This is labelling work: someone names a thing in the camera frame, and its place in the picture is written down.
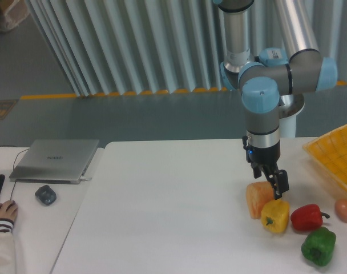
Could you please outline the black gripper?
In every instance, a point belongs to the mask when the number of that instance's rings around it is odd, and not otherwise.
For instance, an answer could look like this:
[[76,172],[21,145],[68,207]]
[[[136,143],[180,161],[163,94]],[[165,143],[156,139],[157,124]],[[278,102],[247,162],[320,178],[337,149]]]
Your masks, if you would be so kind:
[[257,179],[264,174],[273,188],[274,199],[282,198],[283,193],[289,190],[289,183],[287,172],[279,170],[277,166],[280,158],[280,142],[265,148],[251,145],[248,136],[242,137],[242,142],[246,161],[252,168],[253,177]]

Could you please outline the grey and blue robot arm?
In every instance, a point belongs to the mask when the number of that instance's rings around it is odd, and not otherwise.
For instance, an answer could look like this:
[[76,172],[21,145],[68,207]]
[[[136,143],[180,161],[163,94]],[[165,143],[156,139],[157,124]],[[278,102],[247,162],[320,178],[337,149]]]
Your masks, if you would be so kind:
[[252,1],[217,1],[224,14],[225,60],[221,77],[229,90],[241,94],[246,134],[243,146],[255,178],[265,176],[275,199],[289,189],[280,157],[282,96],[318,92],[337,83],[337,65],[321,56],[303,1],[275,1],[285,49],[262,61],[250,51],[249,10]]

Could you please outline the forearm in white sleeve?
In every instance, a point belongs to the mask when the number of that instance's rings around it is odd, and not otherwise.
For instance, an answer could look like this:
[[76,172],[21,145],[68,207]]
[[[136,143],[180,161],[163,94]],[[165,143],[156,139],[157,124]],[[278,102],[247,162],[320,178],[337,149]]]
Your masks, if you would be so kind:
[[0,273],[16,273],[13,221],[0,219]]

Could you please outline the person's hand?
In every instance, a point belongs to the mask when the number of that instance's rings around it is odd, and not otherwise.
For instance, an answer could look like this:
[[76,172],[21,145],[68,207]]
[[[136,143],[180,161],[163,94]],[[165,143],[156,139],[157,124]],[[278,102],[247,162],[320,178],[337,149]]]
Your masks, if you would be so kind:
[[10,206],[13,200],[0,203],[0,219],[6,219],[15,222],[18,216],[18,205]]

